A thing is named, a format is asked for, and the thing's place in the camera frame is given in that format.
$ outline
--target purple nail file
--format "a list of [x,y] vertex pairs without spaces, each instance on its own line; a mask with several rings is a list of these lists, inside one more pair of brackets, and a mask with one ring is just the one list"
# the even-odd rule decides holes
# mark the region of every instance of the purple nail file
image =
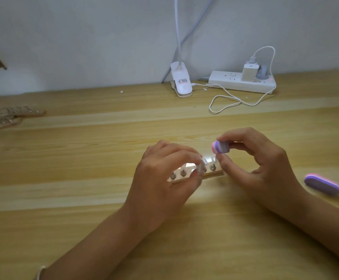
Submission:
[[308,174],[304,178],[304,183],[307,186],[330,196],[336,196],[339,194],[339,185],[337,183],[317,174]]
[[228,141],[215,141],[211,144],[211,149],[214,154],[228,153],[230,151]]

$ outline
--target power outlet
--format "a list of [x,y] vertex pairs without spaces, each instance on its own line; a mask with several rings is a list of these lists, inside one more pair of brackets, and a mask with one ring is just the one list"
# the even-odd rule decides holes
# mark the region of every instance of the power outlet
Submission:
[[243,81],[242,73],[234,72],[221,72],[218,70],[212,71],[208,84],[220,84],[225,89],[241,90],[241,91],[250,91],[258,93],[267,93],[271,94],[273,89],[276,86],[276,81],[272,75],[269,76],[266,80],[258,80],[257,78],[254,81]]

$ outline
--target forearm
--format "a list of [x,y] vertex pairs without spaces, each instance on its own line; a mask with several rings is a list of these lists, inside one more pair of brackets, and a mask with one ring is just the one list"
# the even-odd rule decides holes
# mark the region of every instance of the forearm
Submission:
[[289,220],[339,256],[339,208],[308,195],[303,216]]
[[143,237],[120,209],[46,269],[41,280],[106,279]]

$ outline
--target wooden desk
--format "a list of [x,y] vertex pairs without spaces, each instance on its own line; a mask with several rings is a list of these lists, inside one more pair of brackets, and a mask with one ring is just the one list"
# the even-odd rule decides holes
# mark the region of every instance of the wooden desk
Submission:
[[[315,172],[339,183],[339,71],[277,82],[258,106],[219,115],[208,105],[221,89],[177,98],[169,84],[1,97],[0,107],[37,104],[48,113],[0,130],[0,279],[30,279],[120,207],[142,153],[159,139],[211,155],[217,135],[251,126],[287,150],[301,182]],[[216,103],[215,110],[230,104]],[[230,155],[256,167],[244,152]],[[326,199],[339,206],[339,198]],[[339,280],[339,260],[224,176],[205,180],[111,278]]]

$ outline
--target hand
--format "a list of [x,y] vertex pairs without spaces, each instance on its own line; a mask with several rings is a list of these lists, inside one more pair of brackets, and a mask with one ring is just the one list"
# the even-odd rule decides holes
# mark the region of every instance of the hand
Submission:
[[167,181],[173,171],[185,163],[203,163],[201,155],[189,146],[159,141],[149,146],[133,177],[122,210],[135,229],[147,235],[177,212],[202,182],[201,174],[193,171],[185,181]]
[[217,138],[232,149],[253,155],[259,168],[248,173],[225,154],[218,154],[222,169],[261,205],[286,219],[300,214],[309,195],[295,177],[286,152],[253,128],[234,129]]

